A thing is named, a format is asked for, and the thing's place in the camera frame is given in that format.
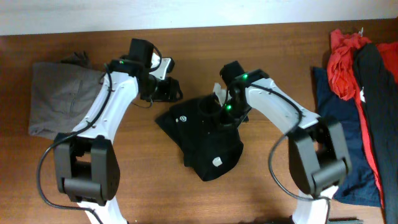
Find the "black t-shirt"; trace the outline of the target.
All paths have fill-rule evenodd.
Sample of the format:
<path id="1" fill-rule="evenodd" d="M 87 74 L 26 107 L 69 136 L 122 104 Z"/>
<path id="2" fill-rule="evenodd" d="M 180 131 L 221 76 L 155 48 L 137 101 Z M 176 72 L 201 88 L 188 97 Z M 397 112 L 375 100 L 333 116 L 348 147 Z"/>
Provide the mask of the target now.
<path id="1" fill-rule="evenodd" d="M 157 125 L 183 152 L 183 164 L 204 181 L 217 179 L 233 169 L 243 153 L 239 131 L 234 126 L 218 127 L 217 117 L 206 117 L 219 110 L 213 96 L 193 98 L 170 107 L 155 119 Z"/>

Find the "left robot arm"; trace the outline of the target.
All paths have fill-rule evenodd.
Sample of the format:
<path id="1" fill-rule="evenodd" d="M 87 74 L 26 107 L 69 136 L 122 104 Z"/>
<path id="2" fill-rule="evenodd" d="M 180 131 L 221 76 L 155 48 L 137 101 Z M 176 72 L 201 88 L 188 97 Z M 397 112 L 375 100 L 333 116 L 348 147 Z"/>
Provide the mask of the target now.
<path id="1" fill-rule="evenodd" d="M 183 98 L 171 57 L 163 57 L 148 40 L 132 39 L 129 52 L 107 63 L 98 96 L 83 119 L 69 133 L 58 133 L 49 150 L 54 153 L 58 191 L 84 211 L 91 223 L 127 223 L 116 192 L 121 171 L 113 148 L 122 118 L 136 99 L 153 104 Z"/>

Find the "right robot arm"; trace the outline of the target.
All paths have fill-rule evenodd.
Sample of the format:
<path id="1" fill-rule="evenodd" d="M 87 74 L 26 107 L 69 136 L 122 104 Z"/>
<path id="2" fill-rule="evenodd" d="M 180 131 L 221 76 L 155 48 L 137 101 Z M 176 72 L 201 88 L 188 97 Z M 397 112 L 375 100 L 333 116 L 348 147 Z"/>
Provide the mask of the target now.
<path id="1" fill-rule="evenodd" d="M 282 133 L 271 147 L 267 165 L 277 186 L 297 201 L 288 223 L 330 223 L 331 200 L 352 171 L 341 123 L 300 106 L 261 69 L 246 72 L 233 61 L 223 66 L 220 77 L 226 84 L 219 97 L 223 116 L 239 124 L 255 109 Z M 297 194 L 274 173 L 272 160 L 282 141 L 288 142 L 289 172 Z"/>

